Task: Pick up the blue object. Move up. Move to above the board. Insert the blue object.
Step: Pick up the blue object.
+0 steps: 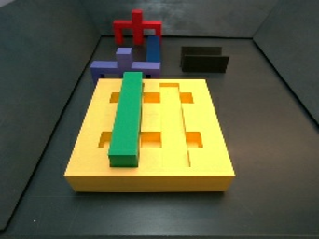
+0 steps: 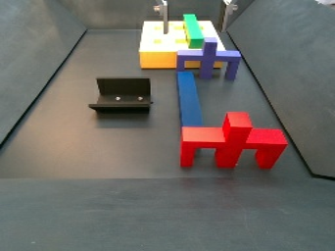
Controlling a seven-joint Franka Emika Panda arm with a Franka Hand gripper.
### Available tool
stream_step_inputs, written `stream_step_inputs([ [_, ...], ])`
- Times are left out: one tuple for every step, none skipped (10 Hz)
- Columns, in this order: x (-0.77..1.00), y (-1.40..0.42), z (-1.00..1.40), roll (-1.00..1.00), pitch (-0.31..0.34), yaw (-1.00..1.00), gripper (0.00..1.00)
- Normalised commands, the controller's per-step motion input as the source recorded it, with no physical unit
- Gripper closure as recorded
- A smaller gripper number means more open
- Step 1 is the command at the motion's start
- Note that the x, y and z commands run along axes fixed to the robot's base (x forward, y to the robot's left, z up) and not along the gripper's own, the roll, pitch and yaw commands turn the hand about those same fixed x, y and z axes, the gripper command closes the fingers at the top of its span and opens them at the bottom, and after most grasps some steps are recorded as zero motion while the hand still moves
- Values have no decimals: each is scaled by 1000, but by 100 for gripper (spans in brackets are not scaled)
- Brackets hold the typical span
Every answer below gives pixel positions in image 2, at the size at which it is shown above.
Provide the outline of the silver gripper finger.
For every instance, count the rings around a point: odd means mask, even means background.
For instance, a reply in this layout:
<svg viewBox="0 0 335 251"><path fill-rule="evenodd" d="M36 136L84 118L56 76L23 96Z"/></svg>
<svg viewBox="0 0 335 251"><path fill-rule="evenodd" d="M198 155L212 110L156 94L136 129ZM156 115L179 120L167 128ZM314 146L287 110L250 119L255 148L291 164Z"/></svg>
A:
<svg viewBox="0 0 335 251"><path fill-rule="evenodd" d="M234 11L238 10L237 0L223 0L225 4L225 13L223 13L223 24L222 24L222 31L227 30L230 16L233 15Z"/></svg>
<svg viewBox="0 0 335 251"><path fill-rule="evenodd" d="M156 0L154 10L163 17L164 34L168 34L168 0Z"/></svg>

